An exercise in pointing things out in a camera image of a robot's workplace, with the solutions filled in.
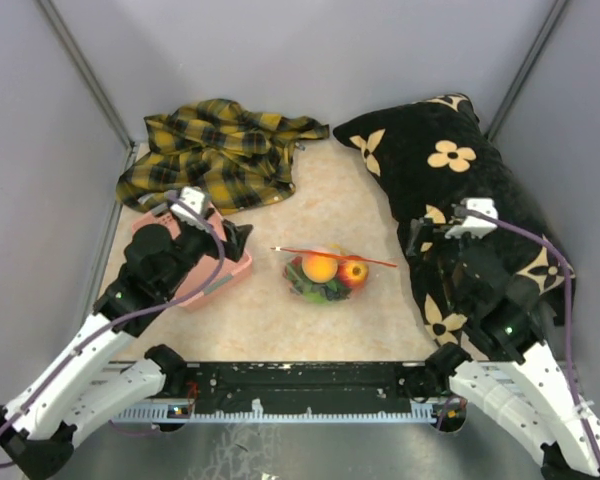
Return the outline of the pink plastic basket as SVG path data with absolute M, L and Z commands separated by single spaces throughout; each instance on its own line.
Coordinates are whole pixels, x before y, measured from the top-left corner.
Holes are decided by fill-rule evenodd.
M 214 231 L 219 237 L 225 241 L 222 223 L 229 221 L 224 219 L 220 213 L 213 209 L 210 210 L 207 221 L 214 228 Z M 181 234 L 181 227 L 178 225 L 176 218 L 171 212 L 167 211 L 163 211 L 159 214 L 144 214 L 132 224 L 131 232 L 135 234 L 147 225 L 152 224 L 166 228 L 173 239 L 176 239 Z M 252 263 L 253 259 L 248 250 L 245 250 L 245 254 L 239 263 L 225 260 L 222 268 L 214 277 L 213 281 L 204 289 L 199 290 L 195 296 L 179 303 L 178 307 L 187 312 L 193 312 L 194 310 L 201 308 L 215 297 L 224 294 L 239 281 L 247 278 L 252 273 Z M 183 283 L 179 286 L 174 298 L 181 298 L 197 289 L 213 273 L 217 265 L 218 261 L 211 257 L 205 256 L 202 258 L 199 263 L 192 268 Z

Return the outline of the red toy fruit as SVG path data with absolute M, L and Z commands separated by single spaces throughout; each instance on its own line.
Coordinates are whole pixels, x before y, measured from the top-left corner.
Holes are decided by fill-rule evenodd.
M 343 286 L 356 290 L 365 285 L 368 275 L 369 267 L 365 262 L 347 260 L 340 264 L 336 278 Z

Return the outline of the yellow-orange toy peach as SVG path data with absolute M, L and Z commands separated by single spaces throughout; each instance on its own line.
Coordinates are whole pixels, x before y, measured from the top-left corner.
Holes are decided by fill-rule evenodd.
M 301 267 L 304 275 L 310 281 L 327 283 L 336 276 L 339 265 L 334 258 L 318 254 L 306 254 L 303 256 Z

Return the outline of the red toy cherry bunch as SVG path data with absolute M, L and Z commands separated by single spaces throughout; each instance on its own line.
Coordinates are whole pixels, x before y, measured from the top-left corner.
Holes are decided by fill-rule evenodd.
M 309 303 L 327 304 L 348 300 L 353 289 L 346 286 L 338 276 L 325 283 L 310 280 L 302 269 L 300 257 L 288 261 L 283 269 L 283 278 L 288 282 L 289 291 Z

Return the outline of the clear orange-zipper zip bag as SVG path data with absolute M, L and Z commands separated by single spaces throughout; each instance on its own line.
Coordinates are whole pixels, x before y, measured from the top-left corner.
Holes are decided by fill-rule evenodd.
M 284 256 L 281 276 L 289 292 L 316 305 L 350 300 L 366 288 L 374 268 L 397 268 L 393 262 L 361 256 L 339 244 L 271 250 Z

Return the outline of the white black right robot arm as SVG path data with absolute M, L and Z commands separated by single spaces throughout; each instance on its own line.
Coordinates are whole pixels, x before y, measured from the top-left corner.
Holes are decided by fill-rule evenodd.
M 425 329 L 437 344 L 428 387 L 477 406 L 547 479 L 600 479 L 600 419 L 542 319 L 572 321 L 574 272 L 542 233 L 470 211 L 420 217 L 398 238 Z

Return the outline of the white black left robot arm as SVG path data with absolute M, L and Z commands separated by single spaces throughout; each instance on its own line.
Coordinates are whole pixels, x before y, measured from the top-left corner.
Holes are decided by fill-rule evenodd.
M 117 378 L 88 388 L 110 359 L 174 305 L 189 272 L 205 257 L 238 261 L 253 227 L 225 220 L 181 224 L 173 237 L 160 224 L 137 230 L 117 278 L 62 353 L 25 391 L 0 405 L 0 447 L 29 479 L 57 474 L 92 432 L 129 406 L 155 395 L 174 397 L 188 384 L 186 361 L 170 347 L 150 348 Z

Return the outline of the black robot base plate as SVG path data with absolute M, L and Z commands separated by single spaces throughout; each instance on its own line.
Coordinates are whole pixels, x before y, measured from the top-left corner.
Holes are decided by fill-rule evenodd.
M 451 395 L 453 370 L 426 362 L 191 363 L 151 399 L 182 400 L 197 414 L 408 413 Z

